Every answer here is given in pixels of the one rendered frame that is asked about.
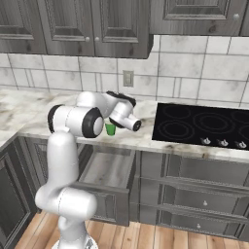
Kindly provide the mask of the grey open drawer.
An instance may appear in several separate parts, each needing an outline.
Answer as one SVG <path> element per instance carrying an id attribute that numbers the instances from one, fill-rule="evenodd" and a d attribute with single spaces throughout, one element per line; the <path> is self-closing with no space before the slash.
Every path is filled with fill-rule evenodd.
<path id="1" fill-rule="evenodd" d="M 129 196 L 136 153 L 128 149 L 95 149 L 73 187 L 93 194 L 97 209 L 92 219 L 129 226 Z"/>

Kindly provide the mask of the grey lower cupboard door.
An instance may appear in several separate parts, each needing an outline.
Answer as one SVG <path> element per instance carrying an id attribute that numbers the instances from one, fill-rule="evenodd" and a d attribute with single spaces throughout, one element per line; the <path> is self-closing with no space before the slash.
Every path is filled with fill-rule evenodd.
<path id="1" fill-rule="evenodd" d="M 36 207 L 14 144 L 0 152 L 0 249 L 15 249 Z"/>
<path id="2" fill-rule="evenodd" d="M 38 187 L 42 187 L 48 180 L 48 163 L 47 163 L 47 139 L 25 138 L 25 143 L 29 156 L 32 160 Z"/>

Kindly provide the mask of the grey wall socket plate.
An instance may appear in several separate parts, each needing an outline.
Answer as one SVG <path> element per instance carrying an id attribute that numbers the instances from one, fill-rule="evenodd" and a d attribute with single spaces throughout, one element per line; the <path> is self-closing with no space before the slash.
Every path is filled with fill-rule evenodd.
<path id="1" fill-rule="evenodd" d="M 125 87 L 133 87 L 133 72 L 132 71 L 124 71 L 124 86 Z"/>

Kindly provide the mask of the grey panel under hob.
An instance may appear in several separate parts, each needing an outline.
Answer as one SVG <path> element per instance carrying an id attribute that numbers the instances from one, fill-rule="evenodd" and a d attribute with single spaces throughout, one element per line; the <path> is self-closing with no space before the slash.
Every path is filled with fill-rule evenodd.
<path id="1" fill-rule="evenodd" d="M 249 196 L 249 164 L 225 160 L 141 153 L 141 177 L 172 186 L 187 186 Z"/>

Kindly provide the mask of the black hob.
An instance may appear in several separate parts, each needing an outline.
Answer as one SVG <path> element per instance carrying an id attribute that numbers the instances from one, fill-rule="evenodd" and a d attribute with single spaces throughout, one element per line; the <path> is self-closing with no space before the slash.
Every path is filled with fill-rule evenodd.
<path id="1" fill-rule="evenodd" d="M 209 145 L 201 143 L 200 138 L 206 137 Z M 152 139 L 249 151 L 249 110 L 159 103 Z M 226 139 L 229 145 L 220 146 L 218 139 Z M 236 146 L 241 141 L 245 149 Z"/>

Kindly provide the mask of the green smoothie cup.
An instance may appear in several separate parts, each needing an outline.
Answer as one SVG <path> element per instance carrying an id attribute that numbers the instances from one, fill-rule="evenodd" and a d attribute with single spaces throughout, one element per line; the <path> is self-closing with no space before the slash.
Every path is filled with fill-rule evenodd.
<path id="1" fill-rule="evenodd" d="M 109 136 L 114 136 L 116 133 L 116 126 L 114 124 L 106 124 L 105 125 L 106 132 Z"/>

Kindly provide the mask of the grey drawer front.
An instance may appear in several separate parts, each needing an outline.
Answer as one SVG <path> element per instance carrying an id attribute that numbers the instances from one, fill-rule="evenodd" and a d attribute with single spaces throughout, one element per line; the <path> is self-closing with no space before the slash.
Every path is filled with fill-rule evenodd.
<path id="1" fill-rule="evenodd" d="M 178 205 L 249 218 L 249 196 L 200 186 L 141 179 L 140 201 L 151 205 Z"/>
<path id="2" fill-rule="evenodd" d="M 216 217 L 211 213 L 189 212 L 173 207 L 162 208 L 141 204 L 139 215 L 139 221 L 144 224 L 249 242 L 249 224 Z M 200 224 L 201 229 L 198 229 L 196 224 Z"/>

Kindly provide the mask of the wide grey upper cupboard door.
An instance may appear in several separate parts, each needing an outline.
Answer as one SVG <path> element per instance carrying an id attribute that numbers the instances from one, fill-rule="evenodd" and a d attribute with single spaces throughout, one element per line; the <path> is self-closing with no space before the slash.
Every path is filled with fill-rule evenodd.
<path id="1" fill-rule="evenodd" d="M 150 32 L 157 35 L 237 36 L 249 0 L 152 0 Z"/>

